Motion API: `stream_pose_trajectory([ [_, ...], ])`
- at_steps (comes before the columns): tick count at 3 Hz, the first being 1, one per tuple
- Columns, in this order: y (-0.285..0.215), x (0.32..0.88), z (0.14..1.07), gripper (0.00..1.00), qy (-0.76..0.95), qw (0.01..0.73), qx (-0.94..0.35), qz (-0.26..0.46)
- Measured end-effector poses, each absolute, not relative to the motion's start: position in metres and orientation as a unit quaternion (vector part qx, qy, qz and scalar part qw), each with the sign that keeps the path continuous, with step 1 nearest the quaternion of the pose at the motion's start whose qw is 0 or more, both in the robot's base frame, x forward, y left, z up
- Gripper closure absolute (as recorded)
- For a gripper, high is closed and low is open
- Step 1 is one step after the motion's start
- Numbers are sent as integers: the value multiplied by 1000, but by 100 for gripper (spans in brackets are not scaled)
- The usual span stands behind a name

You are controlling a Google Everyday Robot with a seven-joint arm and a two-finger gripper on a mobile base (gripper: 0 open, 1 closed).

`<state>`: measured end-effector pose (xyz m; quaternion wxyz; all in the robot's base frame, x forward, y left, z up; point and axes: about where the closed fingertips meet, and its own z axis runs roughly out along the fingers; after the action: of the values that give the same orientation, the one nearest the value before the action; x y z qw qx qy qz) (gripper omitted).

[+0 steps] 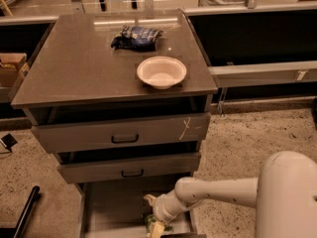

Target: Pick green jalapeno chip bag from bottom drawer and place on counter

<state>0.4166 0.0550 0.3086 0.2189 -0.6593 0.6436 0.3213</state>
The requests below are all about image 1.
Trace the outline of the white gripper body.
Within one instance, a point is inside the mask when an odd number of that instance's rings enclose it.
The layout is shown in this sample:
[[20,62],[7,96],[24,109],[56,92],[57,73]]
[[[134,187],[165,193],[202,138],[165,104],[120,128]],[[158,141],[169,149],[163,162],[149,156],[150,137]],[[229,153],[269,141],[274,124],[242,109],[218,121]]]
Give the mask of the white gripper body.
[[157,197],[153,206],[155,219],[162,223],[169,223],[188,210],[189,206],[176,196],[174,190]]

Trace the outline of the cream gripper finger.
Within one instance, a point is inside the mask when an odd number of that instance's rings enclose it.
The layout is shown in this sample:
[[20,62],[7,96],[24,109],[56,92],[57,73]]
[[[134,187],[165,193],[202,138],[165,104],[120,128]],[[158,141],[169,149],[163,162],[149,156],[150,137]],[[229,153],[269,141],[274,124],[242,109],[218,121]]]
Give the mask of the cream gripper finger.
[[151,194],[146,194],[144,200],[148,202],[149,206],[153,206],[156,203],[157,198]]
[[164,224],[156,221],[151,224],[150,238],[160,238],[164,231]]

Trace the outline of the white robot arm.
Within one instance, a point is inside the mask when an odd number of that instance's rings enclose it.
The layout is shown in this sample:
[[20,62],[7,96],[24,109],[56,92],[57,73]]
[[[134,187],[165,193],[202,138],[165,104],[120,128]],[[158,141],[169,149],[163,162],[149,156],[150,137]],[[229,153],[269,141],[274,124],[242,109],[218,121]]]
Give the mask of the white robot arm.
[[317,163],[303,154],[271,155],[256,178],[180,178],[168,193],[147,194],[155,219],[149,238],[160,238],[165,226],[205,199],[254,208],[256,238],[317,238]]

